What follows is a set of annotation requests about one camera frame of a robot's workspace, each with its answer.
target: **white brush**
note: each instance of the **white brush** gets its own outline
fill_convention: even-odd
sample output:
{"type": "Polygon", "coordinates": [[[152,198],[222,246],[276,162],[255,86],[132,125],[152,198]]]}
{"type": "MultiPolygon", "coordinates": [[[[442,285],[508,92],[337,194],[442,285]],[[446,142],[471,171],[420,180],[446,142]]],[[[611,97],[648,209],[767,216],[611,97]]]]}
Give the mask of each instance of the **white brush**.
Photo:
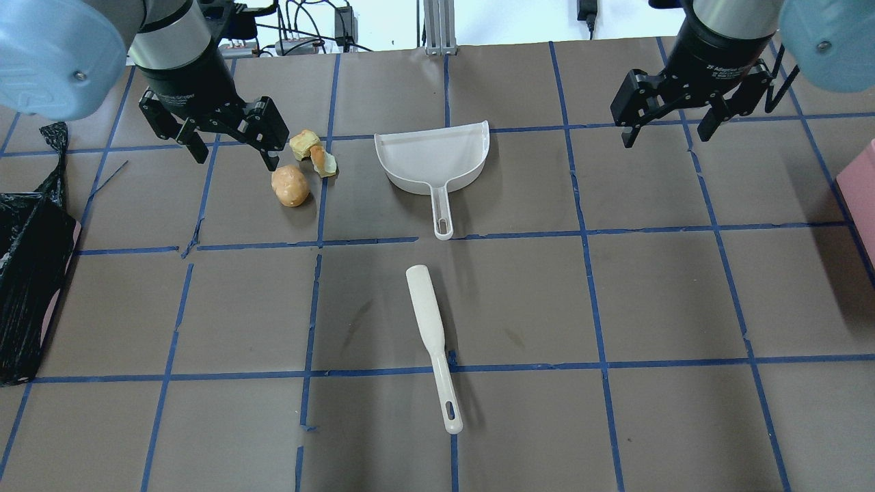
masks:
{"type": "Polygon", "coordinates": [[[413,313],[419,325],[419,334],[423,337],[425,349],[431,356],[431,367],[437,383],[437,397],[440,398],[441,413],[444,415],[444,427],[450,434],[458,434],[462,431],[462,416],[459,413],[459,404],[456,402],[456,391],[450,379],[450,367],[446,363],[444,323],[440,319],[438,299],[435,298],[435,289],[431,284],[428,267],[418,264],[408,268],[407,286],[410,288],[410,299],[413,300],[413,313]]]}

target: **food piece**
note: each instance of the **food piece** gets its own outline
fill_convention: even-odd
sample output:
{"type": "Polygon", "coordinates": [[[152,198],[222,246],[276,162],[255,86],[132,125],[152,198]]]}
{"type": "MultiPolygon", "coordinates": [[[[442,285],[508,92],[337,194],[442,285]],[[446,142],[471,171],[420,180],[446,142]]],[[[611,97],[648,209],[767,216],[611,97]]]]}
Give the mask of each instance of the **food piece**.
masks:
{"type": "Polygon", "coordinates": [[[310,185],[298,165],[284,165],[270,174],[270,186],[273,187],[279,202],[286,207],[297,207],[307,200],[310,185]]]}
{"type": "Polygon", "coordinates": [[[310,158],[313,160],[313,170],[319,173],[320,178],[337,174],[337,159],[326,152],[322,145],[311,147],[310,158]]]}
{"type": "Polygon", "coordinates": [[[322,144],[319,142],[319,135],[308,129],[301,130],[300,133],[289,140],[291,152],[295,154],[297,160],[304,160],[304,158],[310,157],[310,148],[313,145],[321,146],[322,144]]]}

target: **metal frame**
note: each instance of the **metal frame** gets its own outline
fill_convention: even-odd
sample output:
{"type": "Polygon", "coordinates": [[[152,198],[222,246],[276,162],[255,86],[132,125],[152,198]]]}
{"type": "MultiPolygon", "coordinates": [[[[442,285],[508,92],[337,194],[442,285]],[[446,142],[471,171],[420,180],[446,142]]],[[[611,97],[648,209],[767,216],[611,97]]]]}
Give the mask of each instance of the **metal frame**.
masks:
{"type": "Polygon", "coordinates": [[[456,13],[453,0],[423,0],[425,53],[456,54],[456,13]]]}

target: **black plastic bag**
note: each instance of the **black plastic bag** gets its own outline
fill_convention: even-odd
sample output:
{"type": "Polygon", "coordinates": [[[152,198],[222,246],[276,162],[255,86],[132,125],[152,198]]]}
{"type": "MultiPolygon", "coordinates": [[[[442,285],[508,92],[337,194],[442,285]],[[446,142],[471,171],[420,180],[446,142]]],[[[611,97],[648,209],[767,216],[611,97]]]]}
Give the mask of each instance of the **black plastic bag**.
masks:
{"type": "Polygon", "coordinates": [[[33,193],[0,193],[0,386],[37,374],[80,232],[67,214],[67,124],[39,131],[58,165],[33,193]]]}

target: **pink bin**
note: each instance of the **pink bin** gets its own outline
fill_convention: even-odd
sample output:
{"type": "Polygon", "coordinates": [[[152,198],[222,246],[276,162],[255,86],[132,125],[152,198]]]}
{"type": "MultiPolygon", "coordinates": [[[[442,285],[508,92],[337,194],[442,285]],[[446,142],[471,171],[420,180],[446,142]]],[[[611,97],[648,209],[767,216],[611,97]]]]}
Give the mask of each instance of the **pink bin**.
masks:
{"type": "Polygon", "coordinates": [[[875,262],[875,140],[836,178],[857,224],[869,259],[875,262]]]}

